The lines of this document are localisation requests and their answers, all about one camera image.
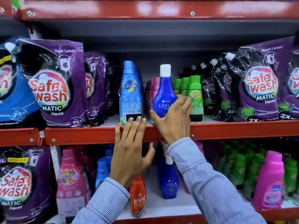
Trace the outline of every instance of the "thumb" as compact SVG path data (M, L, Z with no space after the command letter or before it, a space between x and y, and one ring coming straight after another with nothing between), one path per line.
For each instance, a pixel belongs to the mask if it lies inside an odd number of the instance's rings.
M156 153L156 150L155 150L155 148L154 148L154 143L151 142L151 143L150 143L150 149L149 149L149 151L147 152L147 155L146 155L145 157L142 158L142 160L143 160L143 165L142 165L142 169L143 169L143 171L144 171L145 169L147 169L149 165L151 165L152 160L154 159L155 153Z
M151 117L151 119L153 120L154 124L157 125L157 126L159 125L160 121L162 120L162 119L157 115L157 113L155 113L154 110L151 110L151 111L150 111L150 117Z

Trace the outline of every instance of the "sleeve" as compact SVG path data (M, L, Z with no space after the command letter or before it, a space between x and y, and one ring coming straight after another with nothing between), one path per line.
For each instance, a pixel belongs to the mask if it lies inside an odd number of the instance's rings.
M213 170L191 138L176 141L168 152L209 224L266 224L263 217L241 198L231 182Z
M112 178L106 178L72 224L111 224L130 198L129 192Z

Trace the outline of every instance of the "blue striped shirt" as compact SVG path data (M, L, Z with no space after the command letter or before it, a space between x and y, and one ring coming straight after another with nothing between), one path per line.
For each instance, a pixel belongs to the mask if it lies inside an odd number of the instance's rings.
M168 153L209 224L266 224L263 217L243 201L231 182L213 170L189 137L173 143ZM129 198L130 194L122 185L106 178L72 223L110 224L120 215Z

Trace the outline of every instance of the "person's left hand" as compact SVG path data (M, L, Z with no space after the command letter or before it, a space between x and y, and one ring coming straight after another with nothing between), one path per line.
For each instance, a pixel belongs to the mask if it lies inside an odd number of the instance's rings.
M153 143L147 155L142 158L142 140L144 136L146 119L129 118L121 136L121 123L115 127L115 145L111 161L110 178L128 188L132 181L142 174L152 163L156 150Z

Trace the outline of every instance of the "person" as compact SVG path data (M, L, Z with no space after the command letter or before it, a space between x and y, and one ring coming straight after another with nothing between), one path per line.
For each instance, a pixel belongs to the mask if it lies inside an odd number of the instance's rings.
M159 118L151 110L151 119L169 144L168 153L182 173L196 205L209 224L266 224L263 217L249 203L243 201L236 188L221 173L214 171L190 136L192 99L178 95L167 115ZM151 164L155 149L150 144L142 158L142 139L146 119L138 117L132 124L130 118L121 135L121 124L115 127L115 146L110 177L100 185L73 224L110 224L127 204L130 183Z

